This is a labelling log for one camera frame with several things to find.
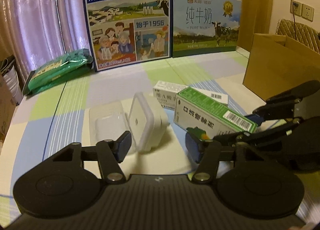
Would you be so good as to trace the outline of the light blue milk carton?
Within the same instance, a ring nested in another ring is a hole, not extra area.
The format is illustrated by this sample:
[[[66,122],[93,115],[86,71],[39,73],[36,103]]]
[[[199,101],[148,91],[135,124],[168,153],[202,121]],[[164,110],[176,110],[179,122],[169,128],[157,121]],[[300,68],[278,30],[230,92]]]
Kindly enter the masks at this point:
[[[173,0],[172,56],[235,51],[241,0]]]

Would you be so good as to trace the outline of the wall power socket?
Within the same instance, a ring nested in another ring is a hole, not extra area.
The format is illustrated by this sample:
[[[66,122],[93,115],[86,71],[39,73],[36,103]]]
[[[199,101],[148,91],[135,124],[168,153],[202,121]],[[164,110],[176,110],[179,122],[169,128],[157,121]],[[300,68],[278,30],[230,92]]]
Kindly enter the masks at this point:
[[[290,2],[290,12],[293,15],[296,16],[301,16],[302,15],[302,3],[301,2],[297,2],[295,0],[291,0]]]

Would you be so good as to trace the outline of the white plastic bucket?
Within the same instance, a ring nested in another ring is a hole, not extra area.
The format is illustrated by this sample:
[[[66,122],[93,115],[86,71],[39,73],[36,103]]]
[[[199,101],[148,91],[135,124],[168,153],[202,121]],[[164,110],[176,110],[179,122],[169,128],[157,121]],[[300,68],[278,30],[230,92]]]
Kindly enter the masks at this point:
[[[20,88],[18,73],[16,71],[16,60],[13,55],[1,61],[1,75],[8,86],[16,105],[19,105],[23,99]]]

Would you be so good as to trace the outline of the green white spray box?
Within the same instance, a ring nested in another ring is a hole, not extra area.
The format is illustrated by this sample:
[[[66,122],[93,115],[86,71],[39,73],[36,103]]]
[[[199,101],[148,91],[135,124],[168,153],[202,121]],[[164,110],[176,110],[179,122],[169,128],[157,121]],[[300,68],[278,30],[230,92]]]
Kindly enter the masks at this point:
[[[258,127],[255,122],[191,87],[176,95],[174,122],[202,140],[237,132],[253,133]]]

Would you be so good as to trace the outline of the clear plastic box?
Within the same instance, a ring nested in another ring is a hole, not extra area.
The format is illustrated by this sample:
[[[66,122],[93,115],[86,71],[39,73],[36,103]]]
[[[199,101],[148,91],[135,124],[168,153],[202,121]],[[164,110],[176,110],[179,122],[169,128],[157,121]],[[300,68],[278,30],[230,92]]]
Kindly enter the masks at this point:
[[[116,140],[123,132],[130,131],[127,114],[121,101],[113,101],[89,110],[89,132],[91,145],[102,140]]]

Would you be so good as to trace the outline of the white medicine box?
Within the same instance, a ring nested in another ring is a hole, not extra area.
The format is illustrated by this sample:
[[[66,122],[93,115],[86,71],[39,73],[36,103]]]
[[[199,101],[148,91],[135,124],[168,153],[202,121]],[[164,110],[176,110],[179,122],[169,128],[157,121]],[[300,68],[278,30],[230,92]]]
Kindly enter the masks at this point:
[[[176,95],[180,91],[188,88],[186,85],[175,84],[172,82],[158,81],[153,86],[153,96],[158,100],[163,108],[175,110],[176,106]],[[193,87],[193,89],[203,93],[204,95],[211,97],[221,104],[228,106],[228,95],[218,93],[214,91],[204,90]]]

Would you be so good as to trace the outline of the brown cardboard box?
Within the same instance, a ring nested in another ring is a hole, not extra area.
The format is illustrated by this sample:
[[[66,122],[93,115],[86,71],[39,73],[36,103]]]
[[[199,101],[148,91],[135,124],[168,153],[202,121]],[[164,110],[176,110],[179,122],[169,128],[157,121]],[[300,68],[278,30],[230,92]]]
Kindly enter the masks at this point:
[[[284,35],[254,34],[243,85],[263,100],[319,80],[319,53]]]

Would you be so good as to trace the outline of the white power adapter plug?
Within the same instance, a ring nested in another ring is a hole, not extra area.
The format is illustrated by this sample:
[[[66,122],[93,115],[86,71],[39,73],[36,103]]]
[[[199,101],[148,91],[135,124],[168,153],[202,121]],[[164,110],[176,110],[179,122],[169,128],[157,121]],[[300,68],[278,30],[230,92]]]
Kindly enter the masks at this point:
[[[155,97],[137,92],[129,112],[129,126],[136,151],[149,152],[160,144],[169,119]]]

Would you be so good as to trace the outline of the quilted tan chair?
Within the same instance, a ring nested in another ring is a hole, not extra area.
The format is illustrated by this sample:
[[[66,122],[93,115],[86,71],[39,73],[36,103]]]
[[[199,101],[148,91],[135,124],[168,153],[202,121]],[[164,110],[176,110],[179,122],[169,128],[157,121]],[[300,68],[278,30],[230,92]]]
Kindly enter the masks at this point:
[[[294,38],[301,44],[319,53],[319,31],[310,26],[287,19],[281,19],[277,24],[276,34]]]

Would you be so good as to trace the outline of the cardboard boxes at left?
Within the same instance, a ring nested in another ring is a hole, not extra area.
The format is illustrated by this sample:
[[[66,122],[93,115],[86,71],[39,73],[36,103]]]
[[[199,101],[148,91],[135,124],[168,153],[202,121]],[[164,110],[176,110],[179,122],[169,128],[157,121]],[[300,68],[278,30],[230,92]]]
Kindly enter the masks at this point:
[[[12,94],[5,83],[4,78],[1,75],[0,81],[0,135],[1,143],[4,142],[7,132],[10,127],[14,110],[16,108],[16,101],[12,97]]]

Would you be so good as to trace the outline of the green snack bag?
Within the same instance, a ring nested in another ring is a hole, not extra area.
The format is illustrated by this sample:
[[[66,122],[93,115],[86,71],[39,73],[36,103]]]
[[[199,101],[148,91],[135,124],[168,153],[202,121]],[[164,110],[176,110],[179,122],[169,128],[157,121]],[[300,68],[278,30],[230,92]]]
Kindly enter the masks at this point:
[[[93,57],[88,49],[78,49],[61,55],[30,72],[23,95],[36,95],[90,72]]]

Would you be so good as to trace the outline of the blue cartoon milk carton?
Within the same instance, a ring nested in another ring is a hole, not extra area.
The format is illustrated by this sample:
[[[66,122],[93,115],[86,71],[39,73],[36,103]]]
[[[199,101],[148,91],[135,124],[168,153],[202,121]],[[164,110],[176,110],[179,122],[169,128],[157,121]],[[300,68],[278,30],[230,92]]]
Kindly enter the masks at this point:
[[[83,0],[96,72],[168,58],[170,0]]]

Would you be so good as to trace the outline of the purple curtain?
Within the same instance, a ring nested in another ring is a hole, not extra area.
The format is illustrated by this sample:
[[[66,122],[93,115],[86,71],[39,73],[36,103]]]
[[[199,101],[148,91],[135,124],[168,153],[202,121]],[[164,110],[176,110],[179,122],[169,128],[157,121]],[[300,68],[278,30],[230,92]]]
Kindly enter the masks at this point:
[[[1,0],[1,56],[15,56],[25,82],[31,71],[89,48],[82,0]]]

